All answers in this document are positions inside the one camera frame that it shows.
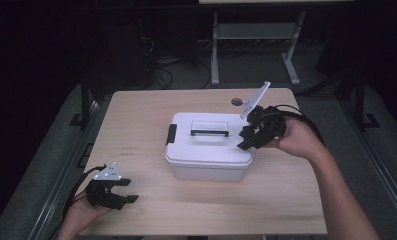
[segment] white plastic box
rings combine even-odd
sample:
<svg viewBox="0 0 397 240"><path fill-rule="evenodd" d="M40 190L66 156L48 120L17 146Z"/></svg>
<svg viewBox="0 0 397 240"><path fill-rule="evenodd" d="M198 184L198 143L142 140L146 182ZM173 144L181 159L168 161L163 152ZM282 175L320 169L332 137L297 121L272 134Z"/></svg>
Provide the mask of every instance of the white plastic box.
<svg viewBox="0 0 397 240"><path fill-rule="evenodd" d="M266 82L241 114L180 112L173 117L166 143L166 159L180 179L241 181L252 162L251 150L237 147L248 125L246 116L266 92Z"/></svg>

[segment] white plastic piece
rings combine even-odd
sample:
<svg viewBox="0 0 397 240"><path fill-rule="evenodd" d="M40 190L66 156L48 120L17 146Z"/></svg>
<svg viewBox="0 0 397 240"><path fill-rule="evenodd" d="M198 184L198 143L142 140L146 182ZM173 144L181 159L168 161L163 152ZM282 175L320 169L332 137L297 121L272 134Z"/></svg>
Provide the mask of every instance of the white plastic piece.
<svg viewBox="0 0 397 240"><path fill-rule="evenodd" d="M241 118L244 119L248 114L257 106L263 95L266 93L270 86L270 82L264 82L264 85L252 95L249 99L244 101L244 107L241 113Z"/></svg>
<svg viewBox="0 0 397 240"><path fill-rule="evenodd" d="M111 165L108 165L101 172L95 175L93 179L119 181L121 179L121 175L118 170L117 163L113 162Z"/></svg>

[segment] human hand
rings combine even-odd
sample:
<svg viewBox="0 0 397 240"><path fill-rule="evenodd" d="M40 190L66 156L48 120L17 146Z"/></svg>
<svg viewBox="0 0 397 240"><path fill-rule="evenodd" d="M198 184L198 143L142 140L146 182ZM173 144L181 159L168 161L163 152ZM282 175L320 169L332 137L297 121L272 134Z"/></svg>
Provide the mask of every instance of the human hand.
<svg viewBox="0 0 397 240"><path fill-rule="evenodd" d="M264 147L275 147L309 161L317 159L322 154L330 154L306 123L293 118L286 118L284 136L273 139Z"/></svg>
<svg viewBox="0 0 397 240"><path fill-rule="evenodd" d="M111 208L92 206L86 198L86 192L80 192L74 197L73 203L68 209L58 239L76 239L80 232L111 210Z"/></svg>

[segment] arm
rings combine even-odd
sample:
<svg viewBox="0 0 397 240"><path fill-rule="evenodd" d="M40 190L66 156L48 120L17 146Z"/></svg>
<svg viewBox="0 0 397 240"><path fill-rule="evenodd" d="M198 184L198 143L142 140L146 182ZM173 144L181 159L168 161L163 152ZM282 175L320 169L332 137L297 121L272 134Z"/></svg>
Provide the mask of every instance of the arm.
<svg viewBox="0 0 397 240"><path fill-rule="evenodd" d="M76 239L81 231L111 210L106 207L92 206L86 199L86 192L82 191L74 197L73 204L70 206L58 234L58 240Z"/></svg>
<svg viewBox="0 0 397 240"><path fill-rule="evenodd" d="M335 158L312 130L295 119L287 119L281 139L267 147L276 147L291 155L307 159L319 184L326 228L330 239L379 239L369 219L351 193Z"/></svg>

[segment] black handle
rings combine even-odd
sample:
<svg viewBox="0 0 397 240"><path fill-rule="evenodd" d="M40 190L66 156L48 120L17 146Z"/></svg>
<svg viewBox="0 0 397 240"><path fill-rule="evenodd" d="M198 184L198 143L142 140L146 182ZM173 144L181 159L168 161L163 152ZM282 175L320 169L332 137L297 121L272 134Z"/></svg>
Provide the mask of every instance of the black handle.
<svg viewBox="0 0 397 240"><path fill-rule="evenodd" d="M174 143L174 140L176 138L176 130L177 130L177 125L176 124L170 124L169 133L167 134L166 145L169 144L169 143Z"/></svg>
<svg viewBox="0 0 397 240"><path fill-rule="evenodd" d="M229 131L214 131L214 130L191 130L191 135L195 136L196 134L222 134L225 137L229 136Z"/></svg>

